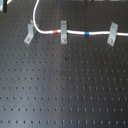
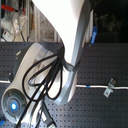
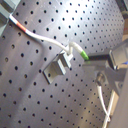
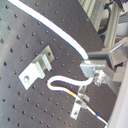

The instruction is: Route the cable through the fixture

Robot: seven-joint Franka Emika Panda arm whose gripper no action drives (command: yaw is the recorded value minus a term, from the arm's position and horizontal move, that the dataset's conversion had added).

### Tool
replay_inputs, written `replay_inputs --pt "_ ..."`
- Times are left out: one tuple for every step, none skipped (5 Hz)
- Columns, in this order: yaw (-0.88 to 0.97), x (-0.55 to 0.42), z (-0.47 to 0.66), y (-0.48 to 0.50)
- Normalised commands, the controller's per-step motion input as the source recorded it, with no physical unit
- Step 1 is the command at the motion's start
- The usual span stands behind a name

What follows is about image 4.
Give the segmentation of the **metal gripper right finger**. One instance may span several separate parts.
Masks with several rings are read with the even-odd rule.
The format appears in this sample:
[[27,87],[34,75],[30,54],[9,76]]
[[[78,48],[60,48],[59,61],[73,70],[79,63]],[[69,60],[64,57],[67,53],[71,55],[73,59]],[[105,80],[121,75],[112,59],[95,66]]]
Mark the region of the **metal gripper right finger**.
[[108,59],[114,67],[128,59],[128,37],[121,39],[110,48],[88,53],[90,59]]

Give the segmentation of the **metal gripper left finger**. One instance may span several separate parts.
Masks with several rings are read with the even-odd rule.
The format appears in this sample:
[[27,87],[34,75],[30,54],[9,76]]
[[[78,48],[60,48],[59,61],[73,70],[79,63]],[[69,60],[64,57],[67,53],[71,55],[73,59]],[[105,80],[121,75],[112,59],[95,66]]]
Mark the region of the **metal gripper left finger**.
[[107,84],[110,89],[118,94],[121,82],[118,74],[113,71],[105,60],[85,60],[80,64],[80,68],[85,77],[92,77],[95,85]]

